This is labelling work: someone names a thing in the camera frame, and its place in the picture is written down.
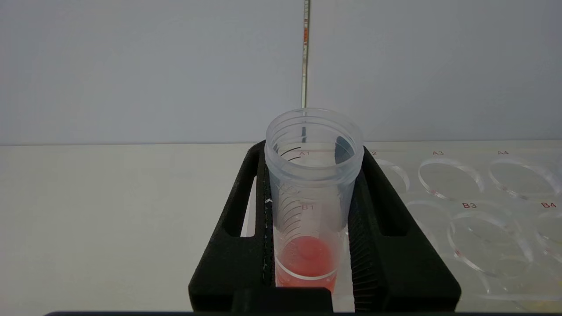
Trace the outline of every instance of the white wall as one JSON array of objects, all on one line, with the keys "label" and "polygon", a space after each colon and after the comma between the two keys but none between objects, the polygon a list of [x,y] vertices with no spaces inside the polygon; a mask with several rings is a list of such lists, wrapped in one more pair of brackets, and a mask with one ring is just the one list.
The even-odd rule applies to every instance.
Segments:
[{"label": "white wall", "polygon": [[309,106],[367,141],[562,138],[562,1],[312,0]]},{"label": "white wall", "polygon": [[257,142],[300,107],[302,0],[0,0],[0,145]]}]

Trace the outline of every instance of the pink liquid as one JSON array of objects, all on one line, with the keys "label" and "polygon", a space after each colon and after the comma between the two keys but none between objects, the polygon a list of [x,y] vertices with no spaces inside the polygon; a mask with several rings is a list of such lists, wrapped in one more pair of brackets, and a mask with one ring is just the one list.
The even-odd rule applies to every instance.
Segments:
[{"label": "pink liquid", "polygon": [[[278,257],[285,268],[304,277],[320,277],[334,271],[332,252],[326,243],[311,236],[293,239]],[[336,273],[321,279],[305,280],[287,273],[278,264],[275,267],[278,286],[286,287],[325,287],[334,290]]]}]

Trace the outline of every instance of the white table surface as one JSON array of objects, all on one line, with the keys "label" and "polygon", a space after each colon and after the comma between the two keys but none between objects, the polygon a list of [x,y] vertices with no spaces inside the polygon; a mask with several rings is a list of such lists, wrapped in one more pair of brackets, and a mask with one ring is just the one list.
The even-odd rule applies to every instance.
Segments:
[{"label": "white table surface", "polygon": [[188,283],[251,146],[0,146],[0,315],[191,310]]}]

